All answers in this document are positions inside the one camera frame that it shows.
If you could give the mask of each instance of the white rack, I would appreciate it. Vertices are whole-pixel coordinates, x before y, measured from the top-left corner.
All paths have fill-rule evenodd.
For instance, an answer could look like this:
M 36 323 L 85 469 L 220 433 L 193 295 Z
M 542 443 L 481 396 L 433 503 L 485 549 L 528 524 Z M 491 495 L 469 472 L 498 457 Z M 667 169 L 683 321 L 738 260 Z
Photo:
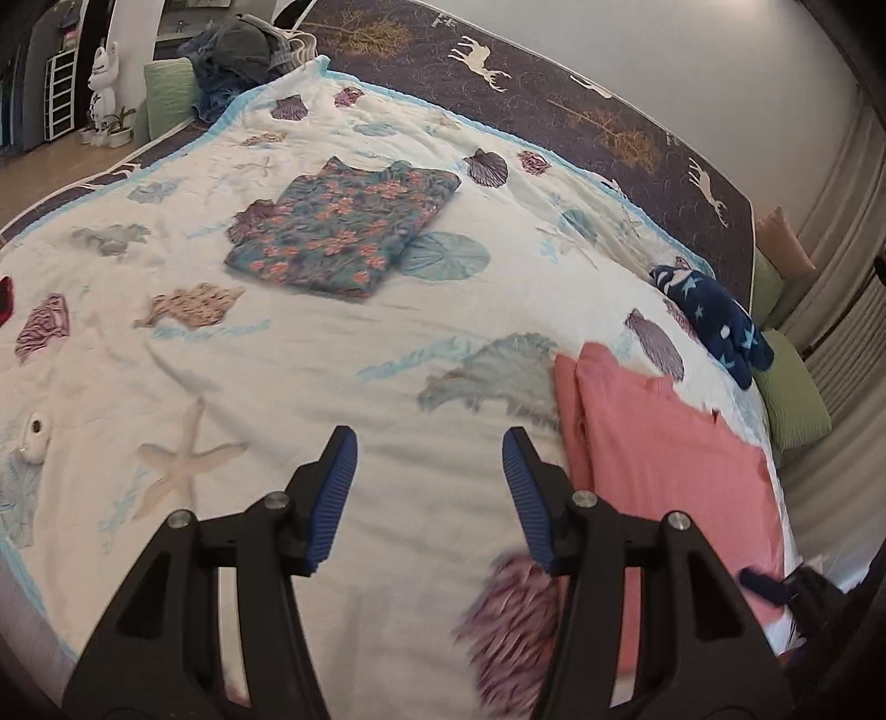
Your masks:
M 74 69 L 77 50 L 67 50 L 46 61 L 43 91 L 43 136 L 55 140 L 74 129 Z

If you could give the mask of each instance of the navy blue star print cloth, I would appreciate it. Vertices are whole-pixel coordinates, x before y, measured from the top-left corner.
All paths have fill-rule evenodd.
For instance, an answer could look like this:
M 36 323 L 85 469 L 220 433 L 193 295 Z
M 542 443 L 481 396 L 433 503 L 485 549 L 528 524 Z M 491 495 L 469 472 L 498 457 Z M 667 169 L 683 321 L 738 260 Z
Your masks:
M 655 286 L 680 306 L 698 339 L 732 375 L 738 387 L 750 387 L 751 366 L 769 370 L 773 349 L 744 308 L 726 288 L 698 270 L 657 265 L 649 273 Z

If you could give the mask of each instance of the seashell print blanket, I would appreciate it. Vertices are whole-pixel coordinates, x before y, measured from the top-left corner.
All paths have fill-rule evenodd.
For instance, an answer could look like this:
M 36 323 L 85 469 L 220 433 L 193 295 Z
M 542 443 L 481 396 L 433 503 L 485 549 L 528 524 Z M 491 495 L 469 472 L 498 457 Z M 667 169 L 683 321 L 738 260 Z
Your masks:
M 360 462 L 331 557 L 295 581 L 330 712 L 480 717 L 470 644 L 455 632 L 501 557 L 525 552 L 502 434 L 526 426 L 546 460 L 565 464 L 555 353 L 594 340 L 636 371 L 679 374 L 683 400 L 719 409 L 765 448 L 781 503 L 765 410 L 645 281 L 678 257 L 711 274 L 708 263 L 603 178 L 327 65 L 245 93 L 200 139 L 0 250 L 0 277 L 16 287 L 0 327 L 0 557 L 75 656 L 171 511 L 240 512 L 347 424 Z M 368 171 L 445 170 L 461 185 L 366 301 L 226 267 L 228 230 L 333 156 Z M 344 194 L 336 207 L 348 197 L 359 204 Z M 120 239 L 120 228 L 137 237 L 113 252 L 87 241 Z M 318 248 L 335 256 L 346 240 Z M 211 323 L 172 313 L 134 326 L 152 299 L 201 284 L 239 295 Z M 64 322 L 26 328 L 49 297 Z M 8 457 L 35 411 L 51 418 L 51 438 L 45 462 L 23 472 Z M 225 669 L 244 692 L 223 580 Z M 0 598 L 0 622 L 6 608 Z M 769 634 L 784 646 L 784 627 Z

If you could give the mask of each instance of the white rabbit figurine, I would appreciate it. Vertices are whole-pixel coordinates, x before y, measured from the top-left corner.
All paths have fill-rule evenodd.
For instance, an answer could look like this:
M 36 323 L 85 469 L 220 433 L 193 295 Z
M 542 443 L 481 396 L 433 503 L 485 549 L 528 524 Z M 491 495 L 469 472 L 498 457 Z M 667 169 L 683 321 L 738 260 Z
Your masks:
M 107 137 L 107 130 L 114 122 L 113 114 L 117 109 L 116 99 L 111 87 L 120 74 L 120 59 L 117 57 L 117 43 L 96 50 L 92 61 L 92 75 L 89 76 L 89 89 L 93 90 L 89 102 L 89 117 L 96 127 L 98 136 Z

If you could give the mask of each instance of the white flower pot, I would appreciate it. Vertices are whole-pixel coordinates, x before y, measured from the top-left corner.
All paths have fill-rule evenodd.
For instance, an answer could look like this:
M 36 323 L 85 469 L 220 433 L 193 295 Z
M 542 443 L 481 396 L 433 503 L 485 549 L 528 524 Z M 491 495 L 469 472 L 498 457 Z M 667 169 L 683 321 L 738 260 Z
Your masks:
M 120 147 L 132 140 L 132 128 L 124 128 L 108 133 L 108 147 Z

